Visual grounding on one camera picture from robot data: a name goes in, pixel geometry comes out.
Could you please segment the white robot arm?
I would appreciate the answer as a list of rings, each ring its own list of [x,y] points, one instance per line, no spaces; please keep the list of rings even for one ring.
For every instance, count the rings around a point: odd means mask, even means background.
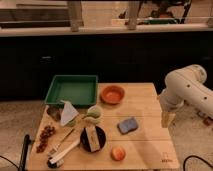
[[[167,128],[174,118],[174,111],[187,101],[213,119],[213,90],[204,83],[207,72],[197,64],[169,72],[165,77],[165,88],[158,96],[162,109],[161,124]]]

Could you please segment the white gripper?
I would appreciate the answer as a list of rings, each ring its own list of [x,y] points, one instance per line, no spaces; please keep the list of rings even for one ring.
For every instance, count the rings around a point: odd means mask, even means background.
[[[161,124],[163,128],[167,128],[175,118],[173,111],[181,108],[184,100],[167,89],[160,93],[158,99],[163,110]]]

